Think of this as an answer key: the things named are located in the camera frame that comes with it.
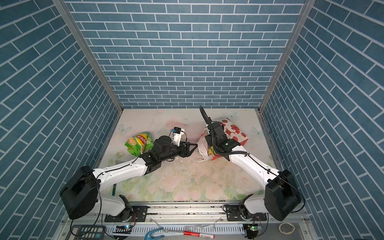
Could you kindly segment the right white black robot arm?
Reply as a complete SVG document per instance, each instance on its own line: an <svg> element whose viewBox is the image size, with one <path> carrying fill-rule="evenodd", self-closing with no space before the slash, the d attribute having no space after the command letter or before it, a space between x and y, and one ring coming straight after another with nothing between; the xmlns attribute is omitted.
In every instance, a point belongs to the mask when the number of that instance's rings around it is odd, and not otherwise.
<svg viewBox="0 0 384 240"><path fill-rule="evenodd" d="M244 218L258 213L268 213L278 221L283 221L302 202L303 197L288 170L279 171L263 163L234 139L228 139L224 127L218 122L207 122L206 140L213 147L214 154L226 158L241 167L263 188L264 196L253 194L240 202L239 210Z"/></svg>

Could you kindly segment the red white paper bag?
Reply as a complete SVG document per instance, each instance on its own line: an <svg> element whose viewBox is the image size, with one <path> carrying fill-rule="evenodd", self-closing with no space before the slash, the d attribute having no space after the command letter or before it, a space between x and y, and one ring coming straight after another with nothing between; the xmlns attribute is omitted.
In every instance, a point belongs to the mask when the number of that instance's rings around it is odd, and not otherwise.
<svg viewBox="0 0 384 240"><path fill-rule="evenodd" d="M249 137L243 133L237 125L235 125L229 118L223 119L220 121L221 125L224 127L224 133L226 134L228 139L233 139L239 142L242 146L244 146L247 141L249 140ZM198 150L199 153L202 155L200 158L200 161L212 161L219 156L208 156L208 144L205 140L205 136L208 135L208 130L204 129L201 137L198 140Z"/></svg>

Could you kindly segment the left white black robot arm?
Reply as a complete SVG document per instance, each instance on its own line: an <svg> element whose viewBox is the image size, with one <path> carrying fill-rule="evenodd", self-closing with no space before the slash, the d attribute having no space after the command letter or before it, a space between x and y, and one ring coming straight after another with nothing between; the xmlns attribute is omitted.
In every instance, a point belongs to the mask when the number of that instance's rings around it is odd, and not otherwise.
<svg viewBox="0 0 384 240"><path fill-rule="evenodd" d="M170 137L161 136L154 141L151 150L132 161L99 169L90 166L79 168L60 191L69 219L76 220L87 214L106 214L116 222L131 220L133 208L125 196L114 197L101 192L124 180L152 173L164 161L189 157L197 147L197 144L189 142L175 145Z"/></svg>

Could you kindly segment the green chips bag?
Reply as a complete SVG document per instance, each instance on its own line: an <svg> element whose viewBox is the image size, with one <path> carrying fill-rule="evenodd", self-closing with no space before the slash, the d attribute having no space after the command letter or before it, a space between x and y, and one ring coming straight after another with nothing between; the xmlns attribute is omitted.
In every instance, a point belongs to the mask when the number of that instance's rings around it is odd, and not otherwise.
<svg viewBox="0 0 384 240"><path fill-rule="evenodd" d="M151 150L154 143L150 133L143 132L129 138L126 141L125 146L131 155L138 157L141 154Z"/></svg>

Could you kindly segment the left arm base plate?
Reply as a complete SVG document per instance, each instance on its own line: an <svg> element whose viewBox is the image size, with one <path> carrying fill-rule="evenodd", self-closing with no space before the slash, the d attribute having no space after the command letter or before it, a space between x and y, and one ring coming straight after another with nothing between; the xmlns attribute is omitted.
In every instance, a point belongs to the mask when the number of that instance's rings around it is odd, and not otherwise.
<svg viewBox="0 0 384 240"><path fill-rule="evenodd" d="M148 208L148 206L132 206L129 212L124 210L117 217L106 215L104 221L107 223L145 222Z"/></svg>

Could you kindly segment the fruit candy bag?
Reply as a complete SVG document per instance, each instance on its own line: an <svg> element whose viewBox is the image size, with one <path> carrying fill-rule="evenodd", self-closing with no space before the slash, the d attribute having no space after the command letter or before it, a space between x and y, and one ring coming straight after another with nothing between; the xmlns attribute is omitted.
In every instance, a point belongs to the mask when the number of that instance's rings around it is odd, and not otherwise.
<svg viewBox="0 0 384 240"><path fill-rule="evenodd" d="M215 150L213 147L208 147L208 156L215 156Z"/></svg>

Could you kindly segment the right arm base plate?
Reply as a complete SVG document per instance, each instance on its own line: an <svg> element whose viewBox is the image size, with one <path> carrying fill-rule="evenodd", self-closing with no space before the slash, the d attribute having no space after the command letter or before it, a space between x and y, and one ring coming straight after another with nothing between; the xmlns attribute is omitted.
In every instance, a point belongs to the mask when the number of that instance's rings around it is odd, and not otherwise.
<svg viewBox="0 0 384 240"><path fill-rule="evenodd" d="M267 215L265 213L249 213L244 206L240 205L228 205L222 206L223 211L227 216L227 221L238 222L238 221L266 221Z"/></svg>

